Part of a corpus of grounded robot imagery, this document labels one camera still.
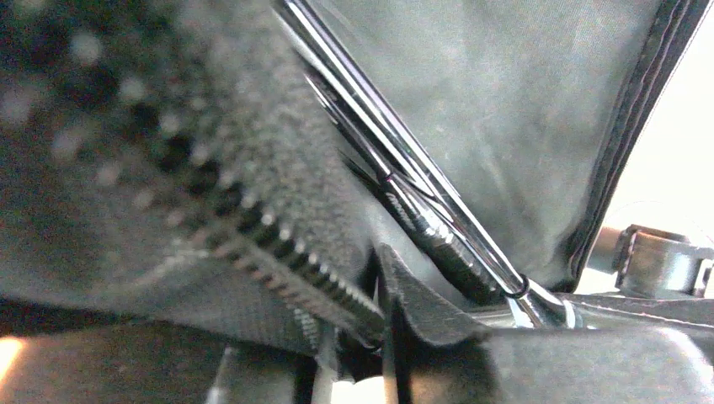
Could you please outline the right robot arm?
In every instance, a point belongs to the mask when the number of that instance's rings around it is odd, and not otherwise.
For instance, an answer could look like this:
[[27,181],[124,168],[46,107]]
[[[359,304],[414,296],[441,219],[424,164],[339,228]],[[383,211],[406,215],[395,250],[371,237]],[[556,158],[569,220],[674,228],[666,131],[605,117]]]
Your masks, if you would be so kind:
[[576,292],[659,300],[710,298],[713,247],[651,227],[604,227]]

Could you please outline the badminton racket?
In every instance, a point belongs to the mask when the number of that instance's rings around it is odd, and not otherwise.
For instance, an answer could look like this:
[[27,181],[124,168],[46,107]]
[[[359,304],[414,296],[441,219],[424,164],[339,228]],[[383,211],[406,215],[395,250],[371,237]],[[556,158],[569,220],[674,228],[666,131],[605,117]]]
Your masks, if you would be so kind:
[[434,290],[445,291],[448,296],[459,294],[467,307],[502,303],[504,298],[500,292],[479,278],[481,271],[476,260],[466,255],[466,248],[429,206],[427,198],[369,141],[366,124],[347,102],[317,73],[308,72],[306,79],[346,142],[374,173],[373,194],[417,248],[433,262],[434,269],[425,282]]
[[306,74],[317,73],[366,124],[369,141],[427,198],[429,206],[466,248],[466,255],[476,260],[481,271],[479,278],[494,285],[506,299],[516,325],[583,327],[583,318],[572,303],[557,298],[516,271],[448,178],[314,9],[304,1],[275,1],[272,6],[305,63]]

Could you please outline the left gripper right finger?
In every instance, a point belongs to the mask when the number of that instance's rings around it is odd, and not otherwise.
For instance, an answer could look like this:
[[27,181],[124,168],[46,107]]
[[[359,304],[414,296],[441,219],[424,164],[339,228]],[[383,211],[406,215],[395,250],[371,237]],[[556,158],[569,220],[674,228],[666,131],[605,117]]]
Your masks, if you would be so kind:
[[671,328],[491,328],[378,250],[390,403],[710,403],[706,355]]

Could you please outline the black racket bag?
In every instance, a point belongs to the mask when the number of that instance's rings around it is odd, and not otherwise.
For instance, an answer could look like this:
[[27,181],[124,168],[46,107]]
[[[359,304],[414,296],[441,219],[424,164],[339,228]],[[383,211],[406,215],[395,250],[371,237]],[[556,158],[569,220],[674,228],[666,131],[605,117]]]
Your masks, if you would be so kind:
[[[1,291],[312,353],[376,220],[277,1],[1,4]],[[317,1],[508,260],[562,290],[699,1]]]

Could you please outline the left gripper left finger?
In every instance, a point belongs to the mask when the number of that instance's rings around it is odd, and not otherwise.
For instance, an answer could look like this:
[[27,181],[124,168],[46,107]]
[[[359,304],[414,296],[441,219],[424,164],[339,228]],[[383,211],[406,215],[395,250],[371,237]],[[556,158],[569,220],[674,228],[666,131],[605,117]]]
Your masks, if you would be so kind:
[[3,403],[309,403],[312,359],[189,327],[13,338]]

